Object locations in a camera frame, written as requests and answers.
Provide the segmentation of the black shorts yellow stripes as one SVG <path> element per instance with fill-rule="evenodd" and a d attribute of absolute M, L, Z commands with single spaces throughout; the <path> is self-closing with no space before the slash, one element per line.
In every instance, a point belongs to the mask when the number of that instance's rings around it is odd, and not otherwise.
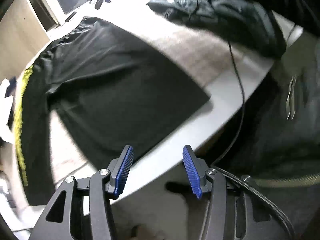
<path fill-rule="evenodd" d="M 55 192 L 49 115 L 56 111 L 87 160 L 105 168 L 130 145 L 145 155 L 209 96 L 180 67 L 140 38 L 84 17 L 53 41 L 22 76 L 14 113 L 20 176 L 30 205 Z"/>

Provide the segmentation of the white folded garment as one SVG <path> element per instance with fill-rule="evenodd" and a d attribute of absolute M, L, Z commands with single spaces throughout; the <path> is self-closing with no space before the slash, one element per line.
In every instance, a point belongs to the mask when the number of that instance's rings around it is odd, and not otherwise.
<path fill-rule="evenodd" d="M 16 77 L 10 80 L 4 79 L 1 82 L 1 139 L 4 142 L 13 144 L 14 135 L 9 128 L 9 117 L 14 103 L 12 93 L 16 88 Z"/>

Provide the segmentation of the wooden board panel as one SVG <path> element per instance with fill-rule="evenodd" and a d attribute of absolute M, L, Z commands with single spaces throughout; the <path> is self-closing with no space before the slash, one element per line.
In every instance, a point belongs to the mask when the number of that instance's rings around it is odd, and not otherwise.
<path fill-rule="evenodd" d="M 1 20 L 1 79 L 19 75 L 48 42 L 30 2 L 14 0 Z"/>

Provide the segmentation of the black jacket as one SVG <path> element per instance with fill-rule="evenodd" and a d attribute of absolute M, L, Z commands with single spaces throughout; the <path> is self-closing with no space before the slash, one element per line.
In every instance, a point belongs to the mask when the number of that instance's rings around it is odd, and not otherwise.
<path fill-rule="evenodd" d="M 150 0 L 148 7 L 166 20 L 211 31 L 265 57 L 286 51 L 284 35 L 271 11 L 246 0 Z"/>

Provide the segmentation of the black power adapter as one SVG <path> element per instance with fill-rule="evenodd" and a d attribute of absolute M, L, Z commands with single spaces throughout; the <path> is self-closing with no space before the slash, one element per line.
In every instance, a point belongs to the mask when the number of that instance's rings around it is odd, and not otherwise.
<path fill-rule="evenodd" d="M 74 17 L 76 15 L 76 11 L 73 11 L 66 19 L 65 19 L 65 22 L 67 23 L 67 22 L 69 22 L 71 19 L 72 19 L 72 17 Z"/>

